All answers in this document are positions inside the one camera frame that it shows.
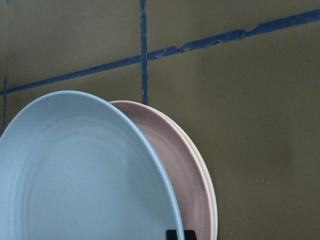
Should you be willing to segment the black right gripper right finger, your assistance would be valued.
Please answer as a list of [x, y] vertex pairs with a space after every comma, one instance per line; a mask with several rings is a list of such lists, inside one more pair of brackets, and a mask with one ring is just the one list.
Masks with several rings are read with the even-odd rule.
[[193, 229], [184, 230], [184, 239], [185, 240], [197, 240], [196, 232]]

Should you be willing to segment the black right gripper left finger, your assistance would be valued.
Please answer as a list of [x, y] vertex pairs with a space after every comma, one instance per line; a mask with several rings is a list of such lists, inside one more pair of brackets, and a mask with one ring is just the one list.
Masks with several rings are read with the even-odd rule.
[[166, 240], [177, 240], [177, 230], [168, 229], [165, 232]]

